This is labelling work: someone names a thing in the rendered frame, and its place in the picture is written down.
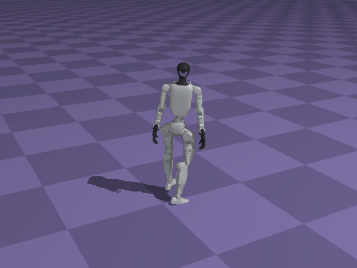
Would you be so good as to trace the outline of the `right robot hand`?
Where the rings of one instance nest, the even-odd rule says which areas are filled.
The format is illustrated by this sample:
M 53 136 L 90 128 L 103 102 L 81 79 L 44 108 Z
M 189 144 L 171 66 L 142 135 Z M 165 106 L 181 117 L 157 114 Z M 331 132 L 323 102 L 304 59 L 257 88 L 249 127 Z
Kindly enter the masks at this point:
M 204 132 L 204 129 L 201 129 L 200 130 L 201 133 L 199 133 L 199 135 L 201 135 L 201 140 L 199 142 L 199 144 L 201 144 L 201 147 L 199 147 L 199 149 L 203 149 L 205 147 L 205 132 Z

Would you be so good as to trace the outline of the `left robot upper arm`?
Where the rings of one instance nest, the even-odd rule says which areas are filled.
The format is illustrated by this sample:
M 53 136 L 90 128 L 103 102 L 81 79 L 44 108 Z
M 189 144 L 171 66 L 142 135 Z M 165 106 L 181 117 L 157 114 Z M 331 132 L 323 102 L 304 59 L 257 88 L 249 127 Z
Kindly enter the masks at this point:
M 166 99 L 168 96 L 168 91 L 170 90 L 170 86 L 172 83 L 166 83 L 162 86 L 161 89 L 161 94 L 160 94 L 160 106 L 159 106 L 159 110 L 164 111 L 166 109 Z

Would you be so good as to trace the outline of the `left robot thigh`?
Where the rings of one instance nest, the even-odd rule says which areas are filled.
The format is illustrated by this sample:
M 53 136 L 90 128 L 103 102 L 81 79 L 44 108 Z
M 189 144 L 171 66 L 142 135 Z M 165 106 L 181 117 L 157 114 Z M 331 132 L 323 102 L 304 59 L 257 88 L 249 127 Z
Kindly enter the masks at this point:
M 165 162 L 171 162 L 173 160 L 173 133 L 170 133 L 169 129 L 170 123 L 168 122 L 164 123 L 160 129 L 160 132 L 163 134 L 163 142 L 165 145 Z

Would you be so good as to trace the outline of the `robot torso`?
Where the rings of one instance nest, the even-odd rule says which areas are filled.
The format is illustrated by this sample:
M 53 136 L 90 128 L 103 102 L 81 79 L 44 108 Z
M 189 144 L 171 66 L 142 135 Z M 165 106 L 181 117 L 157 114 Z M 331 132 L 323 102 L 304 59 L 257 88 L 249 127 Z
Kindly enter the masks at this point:
M 183 130 L 186 127 L 184 116 L 187 115 L 191 108 L 193 84 L 177 85 L 177 82 L 172 82 L 170 86 L 170 108 L 175 118 L 170 123 L 169 132 L 174 135 L 182 136 Z

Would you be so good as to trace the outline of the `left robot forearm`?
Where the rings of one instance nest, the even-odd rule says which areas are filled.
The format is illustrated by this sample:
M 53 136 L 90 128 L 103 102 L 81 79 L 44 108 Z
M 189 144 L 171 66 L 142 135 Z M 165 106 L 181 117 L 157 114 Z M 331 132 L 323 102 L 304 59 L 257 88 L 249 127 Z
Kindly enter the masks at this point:
M 157 105 L 155 123 L 154 123 L 154 125 L 158 125 L 158 128 L 160 126 L 162 115 L 163 115 L 163 112 L 161 110 L 159 110 L 159 106 L 160 106 L 160 103 Z M 154 125 L 153 125 L 153 127 L 154 127 Z

